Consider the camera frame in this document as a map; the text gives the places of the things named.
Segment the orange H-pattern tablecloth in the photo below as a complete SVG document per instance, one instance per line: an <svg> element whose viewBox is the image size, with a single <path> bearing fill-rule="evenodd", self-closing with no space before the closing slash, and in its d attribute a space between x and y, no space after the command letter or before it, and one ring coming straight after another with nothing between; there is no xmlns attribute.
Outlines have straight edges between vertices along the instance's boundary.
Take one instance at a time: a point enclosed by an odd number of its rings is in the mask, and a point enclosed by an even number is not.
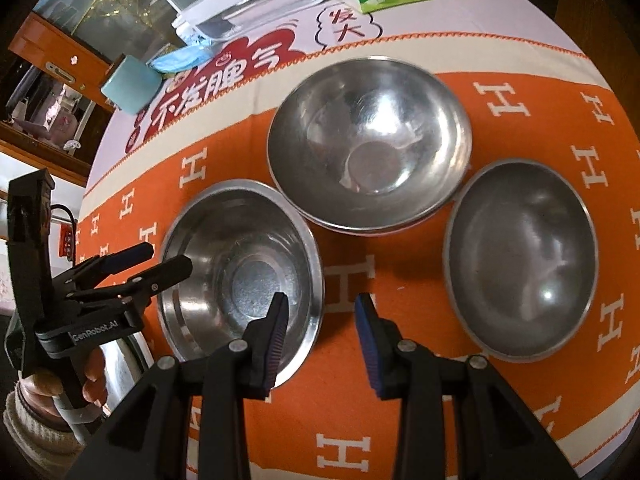
<svg viewBox="0 0 640 480"><path fill-rule="evenodd" d="M268 182L267 132L296 84L350 58L388 56L435 73L473 128L471 169L507 157L553 168L585 201L599 281L584 324L547 359L499 364L581 476L606 471L639 418L639 141L606 79L527 0L432 0L373 15L328 1L232 41L166 84L147 110L116 112L80 210L81 258L149 242L209 185ZM367 381L352 304L383 315L441 356L477 352L442 273L446 211L376 237L314 228L326 310L298 373L247 404L252 473L262 479L386 479L398 404Z"/></svg>

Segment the large steel bowl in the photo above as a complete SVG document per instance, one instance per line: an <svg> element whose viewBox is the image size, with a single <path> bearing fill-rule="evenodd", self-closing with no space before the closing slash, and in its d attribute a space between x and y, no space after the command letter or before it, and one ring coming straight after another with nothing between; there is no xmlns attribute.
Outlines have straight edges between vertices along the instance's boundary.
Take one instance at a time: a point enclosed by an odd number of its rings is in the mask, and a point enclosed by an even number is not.
<svg viewBox="0 0 640 480"><path fill-rule="evenodd" d="M472 126L440 79L391 58L318 70L278 107L267 138L270 174L308 220L378 235L431 217L461 184Z"/></svg>

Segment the dark steel bowl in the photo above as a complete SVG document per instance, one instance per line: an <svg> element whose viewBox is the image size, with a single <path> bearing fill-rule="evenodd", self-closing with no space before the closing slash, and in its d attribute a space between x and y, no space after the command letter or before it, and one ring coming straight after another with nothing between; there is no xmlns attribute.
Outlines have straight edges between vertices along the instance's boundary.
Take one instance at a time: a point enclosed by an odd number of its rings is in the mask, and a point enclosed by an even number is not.
<svg viewBox="0 0 640 480"><path fill-rule="evenodd" d="M501 159L462 188L442 262L452 310L472 341L497 359L535 362L567 344L589 312L597 232L557 171Z"/></svg>

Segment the light blue ceramic canister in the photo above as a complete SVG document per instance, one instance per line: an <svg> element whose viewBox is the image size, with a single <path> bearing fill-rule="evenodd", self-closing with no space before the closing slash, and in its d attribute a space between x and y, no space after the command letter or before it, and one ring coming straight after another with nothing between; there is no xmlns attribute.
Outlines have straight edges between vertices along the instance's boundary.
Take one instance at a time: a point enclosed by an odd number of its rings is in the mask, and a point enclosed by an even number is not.
<svg viewBox="0 0 640 480"><path fill-rule="evenodd" d="M156 70L131 55L119 55L107 71L101 93L123 112L137 115L148 106L163 84Z"/></svg>

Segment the pink-rimmed steel bowl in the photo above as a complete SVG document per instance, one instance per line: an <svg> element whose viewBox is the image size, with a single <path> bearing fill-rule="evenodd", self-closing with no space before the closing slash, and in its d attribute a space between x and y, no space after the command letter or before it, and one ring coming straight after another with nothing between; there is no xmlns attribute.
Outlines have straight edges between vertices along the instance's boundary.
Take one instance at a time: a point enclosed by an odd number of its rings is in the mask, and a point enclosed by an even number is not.
<svg viewBox="0 0 640 480"><path fill-rule="evenodd" d="M212 185L180 212L162 257L188 257L190 278L158 298L160 327L177 359L208 356L288 297L288 328L276 384L303 365L317 340L324 283L319 249L306 221L274 188L236 179Z"/></svg>

